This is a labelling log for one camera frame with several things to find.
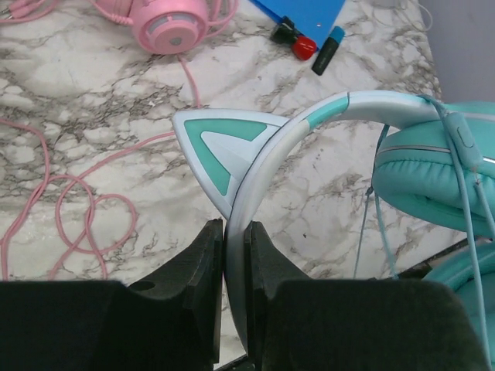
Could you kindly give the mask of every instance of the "marker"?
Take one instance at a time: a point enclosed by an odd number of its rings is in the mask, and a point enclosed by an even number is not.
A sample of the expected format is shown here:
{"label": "marker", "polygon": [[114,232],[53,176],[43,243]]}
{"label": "marker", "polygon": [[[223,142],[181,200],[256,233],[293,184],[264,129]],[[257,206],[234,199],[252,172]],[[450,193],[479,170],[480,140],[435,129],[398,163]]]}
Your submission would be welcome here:
{"label": "marker", "polygon": [[341,27],[335,26],[333,28],[311,67],[312,71],[318,76],[322,76],[323,72],[325,72],[326,67],[329,65],[337,49],[339,49],[340,42],[345,35],[346,33]]}

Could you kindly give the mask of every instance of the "marble surface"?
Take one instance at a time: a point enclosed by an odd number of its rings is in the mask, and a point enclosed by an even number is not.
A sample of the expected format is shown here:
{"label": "marble surface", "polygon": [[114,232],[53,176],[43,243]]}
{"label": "marble surface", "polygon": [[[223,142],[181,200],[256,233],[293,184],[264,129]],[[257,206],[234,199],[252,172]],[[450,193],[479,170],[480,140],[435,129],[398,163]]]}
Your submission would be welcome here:
{"label": "marble surface", "polygon": [[[387,89],[439,95],[425,34],[391,11],[375,13],[348,0],[337,20],[347,36],[323,77],[311,61],[268,40],[274,24],[251,3],[228,30],[186,54],[207,107],[242,108],[292,116],[348,90]],[[408,15],[419,20],[419,11]],[[0,111],[46,136],[54,174],[80,174],[119,148],[171,130],[177,110],[193,106],[175,57],[150,56],[126,28],[101,18],[86,2],[66,0],[44,19],[0,28]],[[357,251],[380,125],[339,122],[308,136],[271,184],[257,220],[293,262],[312,277],[349,277]],[[0,235],[41,181],[43,157],[33,135],[0,125]],[[127,196],[138,211],[135,233],[104,256],[109,278],[125,283],[155,270],[186,247],[203,224],[220,214],[174,139],[158,141],[87,177],[94,194]],[[52,184],[11,242],[12,279],[43,279],[66,245],[54,223],[63,183]],[[63,204],[69,238],[83,226],[87,197],[75,188]],[[388,237],[405,269],[449,246],[457,233],[384,206]],[[119,201],[98,207],[93,234],[99,246],[117,240],[130,216]],[[388,274],[376,213],[366,223],[360,277]],[[98,278],[94,257],[73,254],[56,279]],[[221,362],[243,352],[224,301]]]}

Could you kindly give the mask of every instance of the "light blue cable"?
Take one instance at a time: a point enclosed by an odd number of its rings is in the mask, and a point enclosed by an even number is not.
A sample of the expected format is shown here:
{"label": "light blue cable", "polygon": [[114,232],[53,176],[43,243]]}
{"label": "light blue cable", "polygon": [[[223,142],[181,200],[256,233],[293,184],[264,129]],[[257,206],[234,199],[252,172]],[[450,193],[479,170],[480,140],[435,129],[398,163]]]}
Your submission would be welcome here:
{"label": "light blue cable", "polygon": [[[377,141],[377,148],[375,150],[375,156],[378,153],[378,150],[380,149],[381,142],[387,137],[387,134],[388,134],[388,130],[389,129],[390,129],[390,126],[388,126],[388,125],[385,125],[383,127],[383,129],[381,129],[380,137],[378,137],[378,141]],[[371,172],[372,175],[374,174],[374,168],[375,168],[375,165],[373,163],[373,171]],[[361,256],[361,247],[363,246],[364,226],[366,224],[366,217],[367,217],[367,214],[368,214],[368,207],[370,205],[370,196],[372,194],[373,194],[373,186],[370,186],[366,190],[366,201],[364,202],[363,222],[361,224],[361,231],[360,231],[360,234],[359,234],[359,243],[357,244],[357,255],[356,255],[356,263],[354,264],[353,279],[355,279],[356,278],[356,275],[357,275],[357,266],[359,265],[359,259],[360,259],[360,256]]]}
{"label": "light blue cable", "polygon": [[359,265],[359,258],[361,256],[361,247],[363,246],[363,235],[364,235],[364,224],[366,223],[366,216],[368,214],[368,207],[370,206],[370,196],[373,193],[373,188],[368,188],[366,191],[366,201],[364,201],[364,214],[363,214],[363,223],[361,224],[361,231],[359,233],[359,243],[357,244],[357,255],[356,255],[356,263],[354,264],[354,274],[353,279],[356,279],[357,274],[357,266]]}
{"label": "light blue cable", "polygon": [[378,197],[378,195],[376,195],[374,198],[374,205],[377,208],[377,219],[378,226],[380,227],[381,242],[384,245],[385,253],[387,254],[388,265],[390,266],[390,273],[392,274],[392,277],[397,280],[398,276],[397,271],[395,270],[395,257],[390,248],[390,244],[388,243],[387,230],[385,229],[384,218],[382,216],[380,207],[380,197]]}
{"label": "light blue cable", "polygon": [[483,184],[481,182],[476,182],[475,187],[478,193],[478,197],[480,198],[481,201],[481,206],[483,207],[483,211],[485,212],[488,228],[490,228],[490,232],[492,233],[492,238],[495,238],[495,220],[493,219],[492,211],[490,210],[488,200],[486,199],[486,194],[485,194],[485,190],[483,189]]}
{"label": "light blue cable", "polygon": [[473,265],[474,283],[476,287],[476,299],[478,301],[478,312],[480,316],[481,340],[483,343],[483,350],[485,352],[485,357],[488,360],[488,363],[491,364],[490,341],[488,339],[488,329],[486,326],[486,312],[485,312],[485,300],[483,297],[483,284],[481,281],[480,266],[478,263],[478,256],[476,253],[476,242],[474,239],[473,221],[471,218],[471,207],[469,205],[469,197],[467,193],[466,180],[464,179],[463,167],[461,166],[459,160],[459,153],[457,152],[457,148],[454,145],[454,142],[450,137],[449,131],[444,123],[444,119],[446,118],[446,109],[435,98],[428,96],[421,96],[421,97],[424,98],[429,103],[431,103],[433,107],[435,107],[437,113],[440,116],[440,121],[442,122],[445,128],[445,137],[447,140],[447,145],[449,146],[450,149],[450,153],[452,155],[452,163],[454,164],[454,170],[456,172],[456,178],[459,184],[459,191],[461,193],[461,198],[463,201],[463,212],[464,212],[464,218],[466,220],[467,240],[469,243],[471,264]]}

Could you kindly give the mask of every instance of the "blue folder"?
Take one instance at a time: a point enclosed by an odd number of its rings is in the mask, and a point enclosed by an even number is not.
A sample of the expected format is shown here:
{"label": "blue folder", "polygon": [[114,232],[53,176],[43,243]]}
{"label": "blue folder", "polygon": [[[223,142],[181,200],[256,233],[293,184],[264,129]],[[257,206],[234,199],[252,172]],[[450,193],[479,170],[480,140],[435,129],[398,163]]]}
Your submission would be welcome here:
{"label": "blue folder", "polygon": [[304,36],[321,48],[346,0],[251,0],[280,23],[287,16]]}

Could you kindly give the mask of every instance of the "ear cushion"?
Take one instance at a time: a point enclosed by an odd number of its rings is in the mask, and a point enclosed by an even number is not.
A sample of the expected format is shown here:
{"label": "ear cushion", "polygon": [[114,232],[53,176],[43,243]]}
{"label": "ear cushion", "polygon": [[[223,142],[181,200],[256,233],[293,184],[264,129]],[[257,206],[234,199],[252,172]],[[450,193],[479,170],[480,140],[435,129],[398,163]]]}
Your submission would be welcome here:
{"label": "ear cushion", "polygon": [[[467,118],[485,161],[477,169],[492,214],[495,213],[495,122]],[[474,188],[475,175],[464,169],[476,235],[491,236]],[[384,139],[375,158],[375,192],[396,209],[430,223],[466,231],[463,204],[446,134],[440,121],[411,126]]]}
{"label": "ear cushion", "polygon": [[[486,326],[490,340],[490,358],[495,361],[495,243],[477,248],[478,263],[483,283]],[[456,292],[467,311],[472,327],[480,334],[480,318],[476,300],[476,287],[473,281],[473,265],[469,251],[463,251],[448,259],[429,272],[423,279],[442,283]]]}

